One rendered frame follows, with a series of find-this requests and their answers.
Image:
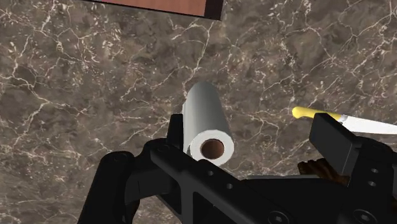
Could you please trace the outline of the white paper towel roll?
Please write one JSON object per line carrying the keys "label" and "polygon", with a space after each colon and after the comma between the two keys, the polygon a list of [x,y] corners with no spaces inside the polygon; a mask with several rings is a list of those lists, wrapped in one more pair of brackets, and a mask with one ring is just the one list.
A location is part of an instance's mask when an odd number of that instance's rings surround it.
{"label": "white paper towel roll", "polygon": [[231,159],[234,141],[215,86],[206,81],[194,84],[183,103],[182,114],[185,153],[217,166]]}

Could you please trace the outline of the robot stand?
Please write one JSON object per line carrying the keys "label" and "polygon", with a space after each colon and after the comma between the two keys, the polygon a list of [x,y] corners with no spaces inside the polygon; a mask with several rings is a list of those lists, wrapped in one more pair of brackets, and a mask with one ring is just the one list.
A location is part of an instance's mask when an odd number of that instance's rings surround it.
{"label": "robot stand", "polygon": [[85,0],[144,10],[221,20],[225,0]]}

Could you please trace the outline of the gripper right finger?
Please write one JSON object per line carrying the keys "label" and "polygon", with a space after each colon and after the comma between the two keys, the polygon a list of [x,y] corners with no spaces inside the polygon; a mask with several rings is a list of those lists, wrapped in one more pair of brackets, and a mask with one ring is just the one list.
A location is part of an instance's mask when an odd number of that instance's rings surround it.
{"label": "gripper right finger", "polygon": [[349,176],[337,224],[397,224],[391,211],[397,153],[355,136],[326,113],[314,116],[309,140],[341,176]]}

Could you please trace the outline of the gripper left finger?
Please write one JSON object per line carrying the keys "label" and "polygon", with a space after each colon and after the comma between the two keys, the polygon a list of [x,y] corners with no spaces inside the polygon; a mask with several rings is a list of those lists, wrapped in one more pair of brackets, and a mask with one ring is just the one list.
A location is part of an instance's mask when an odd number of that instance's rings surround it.
{"label": "gripper left finger", "polygon": [[77,224],[132,224],[141,199],[158,197],[182,224],[281,224],[281,208],[242,181],[181,149],[183,121],[137,156],[114,151],[99,162]]}

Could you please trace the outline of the yellow handled knife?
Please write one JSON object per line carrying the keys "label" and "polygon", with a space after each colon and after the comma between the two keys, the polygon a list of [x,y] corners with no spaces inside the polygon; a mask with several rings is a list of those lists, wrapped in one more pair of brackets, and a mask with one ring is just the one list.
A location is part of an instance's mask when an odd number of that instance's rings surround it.
{"label": "yellow handled knife", "polygon": [[358,118],[349,115],[341,115],[337,113],[325,112],[318,109],[311,109],[296,106],[291,110],[295,118],[314,118],[316,113],[326,113],[334,118],[337,122],[341,123],[345,128],[351,132],[367,133],[367,134],[385,134],[397,135],[397,125],[390,123],[378,122],[364,118]]}

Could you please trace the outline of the dark brown lumpy object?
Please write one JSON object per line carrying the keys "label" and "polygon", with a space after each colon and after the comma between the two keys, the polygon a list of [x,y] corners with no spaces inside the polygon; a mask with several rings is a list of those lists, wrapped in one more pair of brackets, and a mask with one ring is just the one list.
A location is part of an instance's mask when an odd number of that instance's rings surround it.
{"label": "dark brown lumpy object", "polygon": [[297,167],[301,175],[316,175],[319,178],[334,181],[344,186],[347,186],[350,180],[349,176],[339,175],[325,158],[299,162]]}

